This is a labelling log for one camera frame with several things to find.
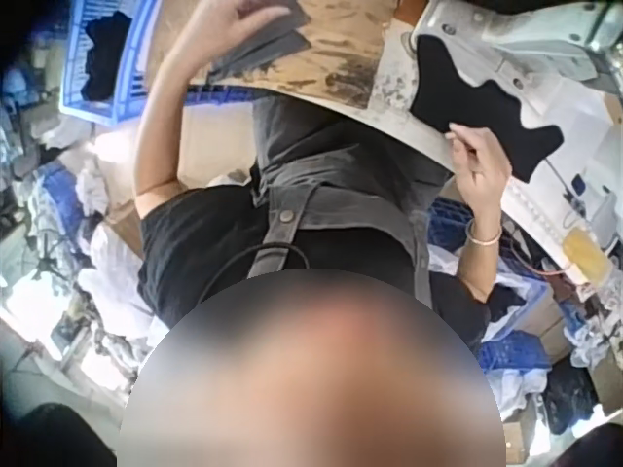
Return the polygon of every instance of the gray fabric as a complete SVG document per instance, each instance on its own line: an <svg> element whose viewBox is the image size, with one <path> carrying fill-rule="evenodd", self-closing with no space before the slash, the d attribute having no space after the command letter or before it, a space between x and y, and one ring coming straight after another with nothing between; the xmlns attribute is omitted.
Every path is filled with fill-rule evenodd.
<svg viewBox="0 0 623 467"><path fill-rule="evenodd" d="M279 186L271 189L269 230L264 238L264 244L292 243L301 225L306 207L317 188L317 185L307 185L295 190ZM258 252L248 277L282 270L287 256L287 250L276 248Z"/></svg>
<svg viewBox="0 0 623 467"><path fill-rule="evenodd" d="M285 55L275 55L275 52L278 52L275 48L265 49L265 46L277 41L277 46L283 47L284 43L280 42L279 39L284 36L288 36L295 29L306 25L310 21L310 18L306 15L297 0L274 0L273 3L287 6L291 10L292 14L287 17L276 19L257 34L244 41L238 47L234 48L218 60L215 60L212 63L212 70L214 70L215 75L222 77L230 76L232 74L228 72L230 68L236 69L239 72L248 68L253 68L253 65L260 66L268 61L271 61L270 59L267 60L267 56L272 56L272 60L274 60L278 56ZM297 40L298 46L304 47L307 40L303 37L301 38L304 42L301 42L298 39L295 40ZM293 54L302 49L292 49L291 46L287 46L284 50L290 51L288 54ZM215 80L216 78L211 76L211 74L208 76L209 82L214 82Z"/></svg>
<svg viewBox="0 0 623 467"><path fill-rule="evenodd" d="M268 68L278 58L296 54L309 49L310 42L296 31L290 31L268 44L229 63L220 63L221 68L213 68L207 75L209 84L239 75L247 70Z"/></svg>
<svg viewBox="0 0 623 467"><path fill-rule="evenodd" d="M297 211L300 220L289 229L359 227L390 234L413 259L416 298L432 306L426 209L449 172L378 131L291 97L258 100L254 122L261 174L255 202L270 203L270 231L277 232L274 222L283 207L292 209L288 198L301 199L309 186L321 185L305 205L297 205L303 212ZM269 232L265 242L278 237ZM287 252L282 254L273 266L283 267Z"/></svg>

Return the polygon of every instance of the bracelet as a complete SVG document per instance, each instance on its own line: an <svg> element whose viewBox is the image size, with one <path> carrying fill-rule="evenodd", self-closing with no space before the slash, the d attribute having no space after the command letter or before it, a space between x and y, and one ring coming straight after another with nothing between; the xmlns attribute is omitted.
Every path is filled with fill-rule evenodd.
<svg viewBox="0 0 623 467"><path fill-rule="evenodd" d="M482 241L474 238L474 235L471 234L471 227L474 225L474 220L472 219L467 223L467 227L465 227L465 233L467 234L467 239L475 245L478 246L493 246L499 242L502 238L502 226L499 226L499 233L495 236L493 240Z"/></svg>

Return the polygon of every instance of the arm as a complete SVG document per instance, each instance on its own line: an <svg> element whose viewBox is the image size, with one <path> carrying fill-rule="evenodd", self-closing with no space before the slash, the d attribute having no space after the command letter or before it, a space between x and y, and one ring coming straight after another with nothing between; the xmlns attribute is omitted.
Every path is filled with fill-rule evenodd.
<svg viewBox="0 0 623 467"><path fill-rule="evenodd" d="M251 3L252 13L243 14ZM134 170L135 204L141 219L183 192L177 170L191 78L214 58L289 13L284 7L258 7L255 0L201 0L158 72L141 121Z"/></svg>
<svg viewBox="0 0 623 467"><path fill-rule="evenodd" d="M510 161L488 129L451 125L457 187L474 212L472 237L488 242L499 236L501 198L512 173ZM497 276L499 244L481 246L467 241L458 262L457 277L474 299L486 302Z"/></svg>

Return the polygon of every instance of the white sewing machine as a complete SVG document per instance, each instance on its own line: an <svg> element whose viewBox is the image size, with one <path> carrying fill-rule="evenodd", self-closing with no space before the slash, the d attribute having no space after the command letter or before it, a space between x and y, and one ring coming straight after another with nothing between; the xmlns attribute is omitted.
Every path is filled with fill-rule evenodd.
<svg viewBox="0 0 623 467"><path fill-rule="evenodd" d="M610 102L623 102L623 3L582 2L507 16L460 1L431 0L411 35L414 51L422 34L444 40L466 82L478 86L495 79L517 96L524 126L555 124L567 130L566 137L582 131L583 138L593 138L591 150L578 145L576 151L554 153L548 158L551 169L572 192L575 207L585 210L603 249L623 237L620 115L611 115L614 122L598 131L562 115L574 99L584 99L592 112L590 100L603 99L597 91L612 94ZM577 83L596 90L594 96L576 92Z"/></svg>

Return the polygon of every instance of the apron strap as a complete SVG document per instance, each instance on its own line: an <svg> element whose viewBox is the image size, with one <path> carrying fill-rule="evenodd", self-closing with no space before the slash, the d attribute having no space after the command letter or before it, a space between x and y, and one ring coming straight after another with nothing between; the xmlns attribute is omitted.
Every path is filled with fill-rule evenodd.
<svg viewBox="0 0 623 467"><path fill-rule="evenodd" d="M269 190L269 230L264 237L264 244L273 242L292 243L296 231L301 225L305 208L317 188L318 185L271 187ZM260 251L255 257L248 278L282 270L288 253L288 250L280 248Z"/></svg>
<svg viewBox="0 0 623 467"><path fill-rule="evenodd" d="M420 210L413 210L409 216L416 239L416 258L414 258L414 292L416 299L432 309L432 295L430 293L430 275L428 263L428 215Z"/></svg>

